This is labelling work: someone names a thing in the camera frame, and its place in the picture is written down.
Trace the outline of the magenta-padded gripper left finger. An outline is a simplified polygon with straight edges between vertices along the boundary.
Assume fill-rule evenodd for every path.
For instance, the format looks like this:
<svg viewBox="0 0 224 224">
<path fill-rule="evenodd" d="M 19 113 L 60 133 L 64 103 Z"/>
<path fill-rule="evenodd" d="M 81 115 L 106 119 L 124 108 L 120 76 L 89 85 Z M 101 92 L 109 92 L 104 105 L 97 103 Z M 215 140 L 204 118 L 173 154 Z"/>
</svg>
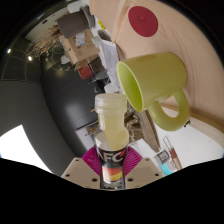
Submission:
<svg viewBox="0 0 224 224">
<path fill-rule="evenodd" d="M 75 157 L 62 174 L 62 178 L 84 188 L 99 189 L 101 163 L 96 147 L 89 149 L 82 158 Z"/>
</svg>

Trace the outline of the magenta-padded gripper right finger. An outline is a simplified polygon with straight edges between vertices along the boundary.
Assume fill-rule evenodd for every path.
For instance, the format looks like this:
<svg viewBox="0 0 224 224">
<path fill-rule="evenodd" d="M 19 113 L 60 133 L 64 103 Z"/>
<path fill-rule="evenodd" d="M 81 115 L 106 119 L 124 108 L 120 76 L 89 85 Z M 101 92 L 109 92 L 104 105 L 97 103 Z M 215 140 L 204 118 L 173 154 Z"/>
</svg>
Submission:
<svg viewBox="0 0 224 224">
<path fill-rule="evenodd" d="M 150 158 L 143 158 L 133 148 L 128 148 L 124 161 L 124 178 L 127 189 L 143 187 L 162 177 L 161 171 Z"/>
</svg>

